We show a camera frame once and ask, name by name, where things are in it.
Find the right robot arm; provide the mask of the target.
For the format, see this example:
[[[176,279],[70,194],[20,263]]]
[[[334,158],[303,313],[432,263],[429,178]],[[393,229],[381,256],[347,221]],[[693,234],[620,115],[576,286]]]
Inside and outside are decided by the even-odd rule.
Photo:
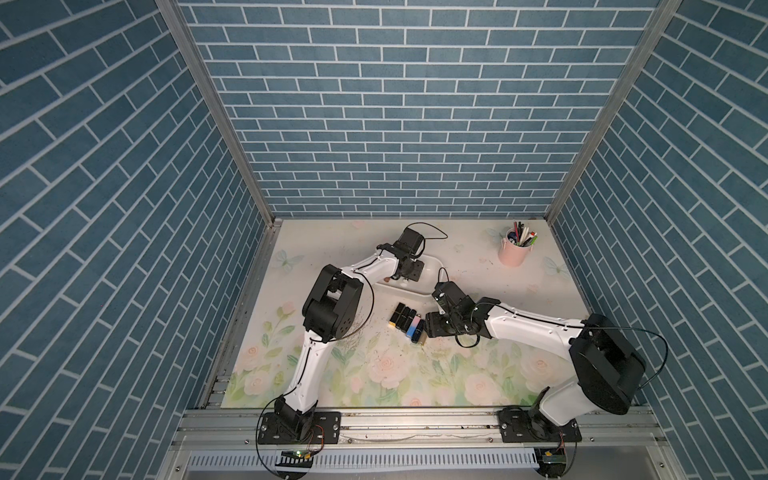
[[[532,429],[549,433],[593,411],[614,415],[629,411],[646,362],[607,317],[560,319],[489,297],[475,301],[452,281],[438,282],[432,297],[438,310],[426,315],[430,338],[469,335],[509,340],[570,362],[569,376],[544,387],[528,409]]]

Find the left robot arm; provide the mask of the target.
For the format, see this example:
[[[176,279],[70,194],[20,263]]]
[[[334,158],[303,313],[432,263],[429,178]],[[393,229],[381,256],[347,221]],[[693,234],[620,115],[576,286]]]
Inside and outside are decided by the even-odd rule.
[[[331,344],[350,335],[363,291],[386,278],[417,282],[425,247],[426,238],[407,226],[396,241],[377,245],[359,262],[322,268],[302,307],[305,333],[295,373],[274,400],[277,420],[294,438],[304,438],[313,426]]]

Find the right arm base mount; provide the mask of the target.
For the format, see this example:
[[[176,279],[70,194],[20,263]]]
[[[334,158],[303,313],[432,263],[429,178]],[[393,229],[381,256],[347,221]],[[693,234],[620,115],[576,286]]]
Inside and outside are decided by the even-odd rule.
[[[528,409],[509,406],[496,413],[504,443],[578,443],[583,437],[575,420],[558,426],[542,414]]]

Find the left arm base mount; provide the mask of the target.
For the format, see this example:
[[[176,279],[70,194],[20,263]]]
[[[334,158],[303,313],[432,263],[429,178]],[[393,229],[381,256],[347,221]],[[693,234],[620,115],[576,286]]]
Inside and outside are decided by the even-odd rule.
[[[261,417],[257,441],[260,445],[335,445],[339,441],[341,419],[340,411],[316,411],[310,417],[292,419],[269,412]]]

